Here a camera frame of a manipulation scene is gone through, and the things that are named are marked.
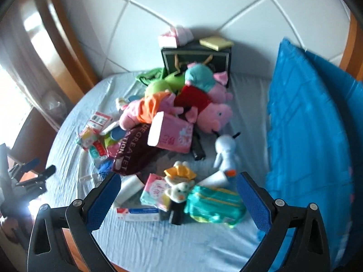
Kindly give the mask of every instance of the window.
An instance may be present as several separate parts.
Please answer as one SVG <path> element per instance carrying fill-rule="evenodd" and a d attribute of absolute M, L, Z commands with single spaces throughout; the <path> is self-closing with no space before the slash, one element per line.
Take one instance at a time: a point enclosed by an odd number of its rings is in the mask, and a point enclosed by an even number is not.
<path fill-rule="evenodd" d="M 0 65 L 0 144 L 13 147 L 32 105 Z"/>

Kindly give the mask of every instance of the black box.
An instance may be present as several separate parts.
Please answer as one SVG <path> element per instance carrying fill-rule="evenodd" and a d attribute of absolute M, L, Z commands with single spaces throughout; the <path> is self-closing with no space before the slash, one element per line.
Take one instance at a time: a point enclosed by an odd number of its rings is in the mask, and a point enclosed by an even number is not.
<path fill-rule="evenodd" d="M 193 63 L 195 61 L 202 63 L 208 58 L 209 55 L 213 55 L 213 59 L 210 61 L 210 63 L 208 63 L 208 67 L 213 72 L 227 71 L 228 87 L 232 58 L 231 47 L 225 48 L 221 51 L 215 51 L 200 45 L 199 41 L 193 41 L 179 48 L 162 48 L 161 54 L 163 56 L 164 66 L 168 74 L 177 71 L 175 68 L 175 54 L 178 55 L 179 66 L 181 67 L 181 70 L 185 70 L 186 65 L 189 63 Z"/>

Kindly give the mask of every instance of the yellow crown on plush toy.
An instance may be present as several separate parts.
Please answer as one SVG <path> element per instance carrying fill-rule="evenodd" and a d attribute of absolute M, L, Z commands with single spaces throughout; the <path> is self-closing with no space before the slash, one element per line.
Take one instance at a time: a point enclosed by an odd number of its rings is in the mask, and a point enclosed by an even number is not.
<path fill-rule="evenodd" d="M 187 178 L 189 180 L 193 180 L 197 175 L 189 168 L 187 162 L 177 161 L 174 164 L 174 167 L 166 169 L 164 173 L 170 177 L 182 177 Z"/>

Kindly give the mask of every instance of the green plush toy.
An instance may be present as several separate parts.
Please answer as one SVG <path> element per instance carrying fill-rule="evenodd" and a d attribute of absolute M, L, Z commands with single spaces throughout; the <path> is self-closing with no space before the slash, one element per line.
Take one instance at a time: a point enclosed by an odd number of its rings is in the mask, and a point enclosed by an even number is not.
<path fill-rule="evenodd" d="M 145 90 L 145 96 L 169 90 L 175 94 L 185 86 L 185 73 L 173 72 L 164 79 L 152 81 Z"/>

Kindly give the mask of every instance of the screw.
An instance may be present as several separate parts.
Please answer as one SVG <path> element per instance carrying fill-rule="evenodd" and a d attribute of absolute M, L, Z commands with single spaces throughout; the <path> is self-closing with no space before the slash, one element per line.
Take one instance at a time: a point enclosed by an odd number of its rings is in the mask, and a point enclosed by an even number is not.
<path fill-rule="evenodd" d="M 48 208 L 48 205 L 47 204 L 43 204 L 43 205 L 40 206 L 39 210 L 40 211 L 45 211 L 47 208 Z"/>
<path fill-rule="evenodd" d="M 72 204 L 74 207 L 79 207 L 82 204 L 82 200 L 81 199 L 76 199 Z"/>
<path fill-rule="evenodd" d="M 285 205 L 285 202 L 282 199 L 275 200 L 275 204 L 279 207 L 283 207 Z"/>
<path fill-rule="evenodd" d="M 318 206 L 315 204 L 315 203 L 310 203 L 310 208 L 313 210 L 313 211 L 316 211 L 318 209 Z"/>

